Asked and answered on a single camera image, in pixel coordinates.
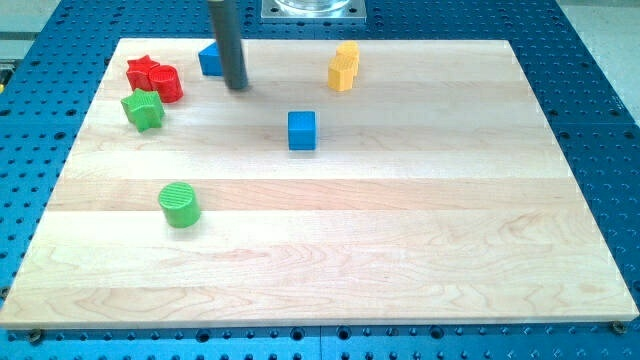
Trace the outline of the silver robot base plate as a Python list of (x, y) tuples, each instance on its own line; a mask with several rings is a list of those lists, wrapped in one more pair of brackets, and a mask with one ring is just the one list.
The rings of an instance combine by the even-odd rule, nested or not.
[(266, 23), (365, 23), (367, 10), (365, 0), (262, 0), (260, 17)]

